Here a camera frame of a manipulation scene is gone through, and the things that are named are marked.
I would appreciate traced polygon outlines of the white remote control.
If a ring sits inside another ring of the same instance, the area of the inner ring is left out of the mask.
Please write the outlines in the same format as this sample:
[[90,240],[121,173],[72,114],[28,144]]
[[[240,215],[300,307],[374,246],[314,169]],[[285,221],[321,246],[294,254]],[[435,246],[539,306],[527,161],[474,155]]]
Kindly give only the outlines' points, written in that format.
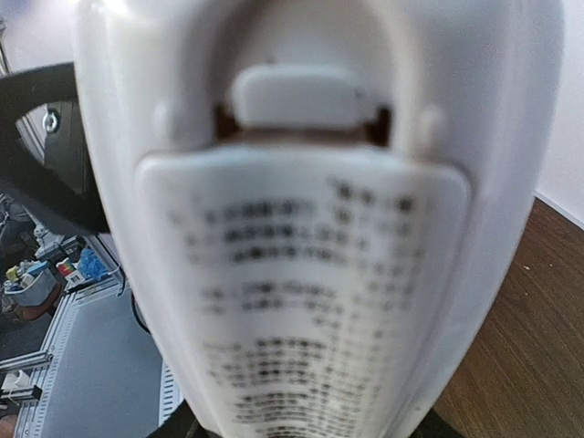
[[82,120],[141,314],[221,437],[408,437],[492,306],[560,1],[78,1]]

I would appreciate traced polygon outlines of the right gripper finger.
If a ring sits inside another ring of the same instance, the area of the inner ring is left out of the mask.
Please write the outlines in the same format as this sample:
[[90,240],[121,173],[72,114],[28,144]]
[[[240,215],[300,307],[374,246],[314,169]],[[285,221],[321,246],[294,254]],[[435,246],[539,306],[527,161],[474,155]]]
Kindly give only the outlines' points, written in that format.
[[[57,128],[39,161],[16,123],[46,105]],[[55,234],[96,235],[110,228],[99,198],[78,103],[74,65],[56,64],[1,78],[1,192]]]

